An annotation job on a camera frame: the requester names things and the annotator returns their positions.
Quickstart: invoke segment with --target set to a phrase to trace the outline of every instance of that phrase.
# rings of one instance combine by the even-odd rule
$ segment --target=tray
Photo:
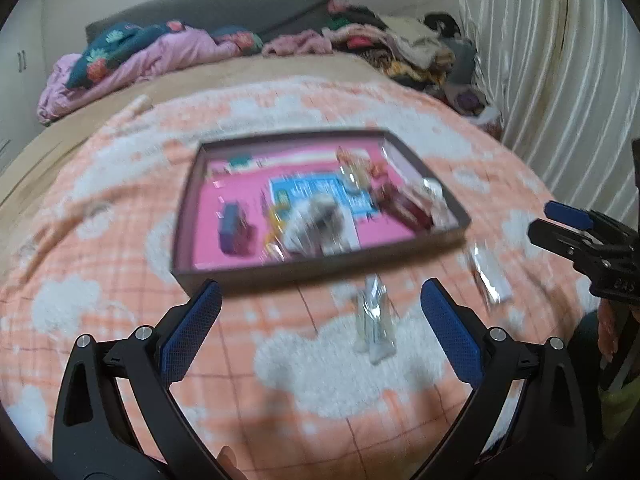
[[[371,262],[406,258],[463,238],[470,218],[442,183],[451,225],[420,234],[375,211],[368,195],[340,194],[335,179],[338,147],[366,154],[373,162],[386,160],[388,177],[395,184],[420,178],[438,180],[404,142],[386,130],[304,130],[203,144],[186,180],[174,233],[172,274],[185,292],[193,294],[207,278],[216,280],[226,293],[273,288],[348,272]],[[223,171],[230,174],[221,176]],[[311,173],[313,177],[300,176]],[[314,189],[329,188],[341,207],[351,209],[360,248],[331,256],[265,261],[266,205],[283,193],[296,200]],[[243,256],[224,254],[218,245],[220,213],[228,202],[242,204],[251,226],[252,241]]]

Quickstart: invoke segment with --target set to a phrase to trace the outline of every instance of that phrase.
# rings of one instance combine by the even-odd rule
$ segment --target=pink towel
[[[300,34],[284,34],[267,43],[262,49],[264,56],[298,56],[300,54],[331,54],[331,41],[314,30]]]
[[[49,124],[116,90],[190,66],[214,63],[240,55],[235,43],[216,44],[204,30],[190,28],[165,34],[135,53],[91,89],[68,89],[65,83],[80,54],[62,56],[54,65],[38,102],[38,120]]]

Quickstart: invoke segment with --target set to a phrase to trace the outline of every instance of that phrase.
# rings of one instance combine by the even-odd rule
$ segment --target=white striped curtain
[[[460,0],[502,142],[561,201],[638,222],[640,32],[620,0]]]

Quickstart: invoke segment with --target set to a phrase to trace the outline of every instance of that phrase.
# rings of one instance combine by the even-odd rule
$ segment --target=human hand
[[[247,480],[244,473],[236,467],[238,465],[236,454],[229,446],[224,446],[220,450],[217,460],[232,480]]]
[[[628,305],[631,314],[640,322],[640,307]],[[618,332],[616,331],[616,314],[609,300],[600,300],[598,306],[598,348],[607,361],[613,360],[618,351]]]

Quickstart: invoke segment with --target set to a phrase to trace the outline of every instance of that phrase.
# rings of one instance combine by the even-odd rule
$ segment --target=floral pillow
[[[126,22],[117,23],[95,38],[86,48],[72,68],[65,86],[69,89],[89,89],[163,34],[182,31],[184,23],[178,20],[149,27]]]

